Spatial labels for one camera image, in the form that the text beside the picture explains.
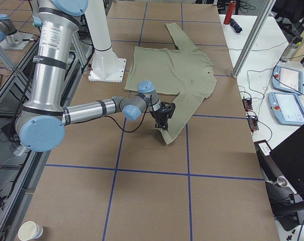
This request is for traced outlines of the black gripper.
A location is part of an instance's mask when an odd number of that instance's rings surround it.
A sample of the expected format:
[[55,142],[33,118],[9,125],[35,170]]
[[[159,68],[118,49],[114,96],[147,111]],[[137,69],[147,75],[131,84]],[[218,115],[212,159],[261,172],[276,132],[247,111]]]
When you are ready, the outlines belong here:
[[167,131],[168,119],[172,118],[175,108],[174,103],[162,101],[160,108],[154,111],[155,127]]

